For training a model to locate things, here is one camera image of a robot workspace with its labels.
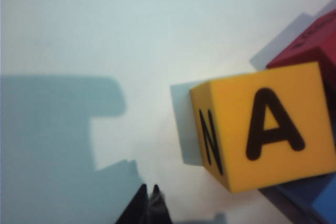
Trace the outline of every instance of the letter n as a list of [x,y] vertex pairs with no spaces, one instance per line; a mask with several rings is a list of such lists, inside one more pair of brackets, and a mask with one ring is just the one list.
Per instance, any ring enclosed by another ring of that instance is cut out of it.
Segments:
[[221,175],[223,175],[223,168],[222,168],[222,163],[221,163],[221,159],[220,159],[221,157],[220,157],[219,149],[218,149],[215,125],[214,125],[214,121],[213,121],[212,114],[211,114],[210,110],[208,110],[208,116],[209,116],[209,122],[210,122],[212,136],[210,135],[210,132],[209,132],[207,126],[206,126],[202,111],[200,110],[201,125],[202,125],[203,138],[204,138],[204,144],[205,144],[207,159],[208,159],[209,164],[211,165],[211,157],[210,157],[210,152],[209,152],[209,145],[210,145],[212,154],[215,157],[215,161],[216,161],[219,173]]

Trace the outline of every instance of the white table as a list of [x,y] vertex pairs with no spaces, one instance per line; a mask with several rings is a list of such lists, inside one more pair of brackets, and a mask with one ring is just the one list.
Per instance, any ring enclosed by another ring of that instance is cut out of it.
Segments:
[[253,72],[336,0],[2,0],[2,223],[288,223],[200,166],[188,90]]

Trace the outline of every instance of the yellow block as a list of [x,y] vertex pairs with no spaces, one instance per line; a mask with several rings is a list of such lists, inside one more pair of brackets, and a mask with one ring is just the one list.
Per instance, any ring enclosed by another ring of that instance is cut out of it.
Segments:
[[204,167],[229,191],[336,170],[318,63],[208,81],[191,97]]

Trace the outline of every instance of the foam cube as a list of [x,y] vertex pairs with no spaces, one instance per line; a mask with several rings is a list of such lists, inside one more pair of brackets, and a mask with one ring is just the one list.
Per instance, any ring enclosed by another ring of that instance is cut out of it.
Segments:
[[336,10],[318,18],[266,67],[318,61],[330,109],[336,111]]
[[317,62],[208,81],[191,98],[203,165],[231,192],[336,170]]

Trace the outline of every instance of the red block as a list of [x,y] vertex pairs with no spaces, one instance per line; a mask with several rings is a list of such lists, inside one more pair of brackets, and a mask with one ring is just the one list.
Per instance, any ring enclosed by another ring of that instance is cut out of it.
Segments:
[[267,68],[309,61],[318,61],[328,90],[330,109],[336,103],[336,10],[318,18],[287,48],[275,57]]

